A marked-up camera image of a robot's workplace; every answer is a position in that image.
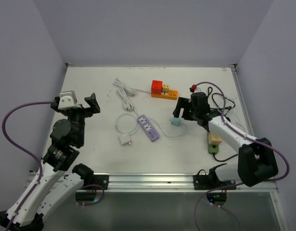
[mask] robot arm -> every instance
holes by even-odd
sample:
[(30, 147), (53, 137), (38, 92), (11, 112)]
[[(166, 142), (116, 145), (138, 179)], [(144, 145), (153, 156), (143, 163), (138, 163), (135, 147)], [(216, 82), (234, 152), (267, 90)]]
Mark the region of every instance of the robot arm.
[(70, 194), (94, 182), (93, 171), (80, 164), (73, 168), (72, 174), (65, 178), (62, 185), (50, 192), (79, 154), (72, 146), (80, 148), (84, 145), (85, 118), (100, 112), (94, 93), (85, 101), (90, 105), (89, 108), (77, 104), (73, 91), (62, 92), (55, 98), (51, 108), (67, 116), (67, 119), (58, 120), (53, 126), (51, 146), (41, 160), (43, 172), (40, 181), (38, 171), (18, 201), (9, 210), (0, 212), (1, 226), (6, 228), (11, 221), (12, 231), (41, 231), (43, 220)]
[(217, 182), (220, 181), (241, 180), (245, 185), (252, 187), (276, 176), (278, 168), (274, 152), (237, 135), (226, 126), (226, 123), (229, 123), (238, 132), (245, 134), (245, 137), (268, 145), (270, 145), (270, 141), (266, 138), (259, 140), (239, 130), (230, 123), (229, 118), (225, 117), (225, 122), (223, 122), (220, 112), (211, 110), (207, 100), (208, 98), (203, 92), (191, 94), (190, 99), (180, 97), (173, 115), (179, 117), (181, 108), (184, 108), (182, 118), (197, 121), (198, 125), (220, 136), (238, 153), (238, 164), (222, 164), (210, 169), (208, 175), (210, 185), (217, 185)]

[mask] white table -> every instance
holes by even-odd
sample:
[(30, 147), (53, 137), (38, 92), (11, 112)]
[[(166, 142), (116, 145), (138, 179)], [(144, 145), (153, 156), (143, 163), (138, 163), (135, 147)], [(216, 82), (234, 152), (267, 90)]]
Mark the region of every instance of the white table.
[[(70, 67), (67, 70), (62, 91), (74, 90), (79, 103), (88, 106), (84, 98), (95, 92), (101, 113), (86, 119), (85, 146), (73, 165), (83, 163), (95, 172), (102, 173), (195, 173), (200, 169), (208, 171), (218, 165), (212, 155), (207, 152), (207, 132), (195, 121), (183, 121), (186, 134), (179, 138), (165, 137), (158, 127), (160, 139), (152, 143), (140, 128), (132, 135), (132, 145), (121, 146), (118, 133), (115, 130), (117, 117), (127, 112), (122, 107), (122, 99), (117, 94), (113, 81), (119, 77), (131, 87), (149, 91), (153, 79), (169, 84), (170, 88), (179, 91), (179, 96), (190, 97), (189, 87), (202, 81), (217, 84), (225, 95), (233, 98), (236, 107), (234, 114), (229, 116), (236, 125), (247, 128), (242, 112), (241, 102), (230, 68), (198, 68), (198, 67)], [(207, 92), (209, 85), (201, 85), (201, 90)], [(130, 98), (139, 114), (156, 120), (168, 135), (177, 135), (182, 128), (172, 126), (169, 118), (176, 107), (177, 101), (152, 98), (147, 93), (138, 92)], [(56, 113), (52, 124), (63, 115)], [(119, 128), (131, 131), (136, 125), (134, 118), (121, 118)], [(44, 149), (46, 153), (51, 140), (48, 138)], [(225, 159), (234, 150), (223, 142), (219, 146), (217, 158)], [(234, 158), (228, 163), (237, 162)]]

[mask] yellow block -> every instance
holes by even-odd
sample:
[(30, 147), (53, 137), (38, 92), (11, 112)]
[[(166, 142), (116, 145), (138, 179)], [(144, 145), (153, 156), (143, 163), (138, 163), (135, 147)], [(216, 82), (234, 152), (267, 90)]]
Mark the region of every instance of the yellow block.
[(222, 143), (223, 139), (212, 132), (210, 132), (207, 136), (208, 143), (210, 145), (220, 145)]
[(177, 90), (169, 90), (168, 93), (162, 92), (161, 95), (151, 94), (152, 97), (167, 99), (167, 100), (177, 100), (178, 91)]
[(169, 85), (168, 84), (163, 84), (162, 92), (169, 92)]

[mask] red cube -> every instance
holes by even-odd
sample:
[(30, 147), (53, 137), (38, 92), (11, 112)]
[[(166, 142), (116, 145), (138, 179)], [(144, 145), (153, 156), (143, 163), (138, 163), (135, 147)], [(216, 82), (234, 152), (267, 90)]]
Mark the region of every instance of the red cube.
[(163, 81), (153, 80), (151, 86), (151, 94), (161, 95), (162, 94)]

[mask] white power adapter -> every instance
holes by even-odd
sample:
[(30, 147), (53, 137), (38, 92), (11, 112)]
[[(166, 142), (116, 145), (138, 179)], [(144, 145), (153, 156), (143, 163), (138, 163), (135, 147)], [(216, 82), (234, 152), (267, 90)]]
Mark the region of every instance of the white power adapter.
[(124, 132), (124, 133), (120, 133), (119, 134), (119, 139), (120, 139), (120, 142), (122, 145), (128, 143), (129, 145), (131, 145), (132, 143), (132, 140), (129, 136), (129, 134), (127, 132)]

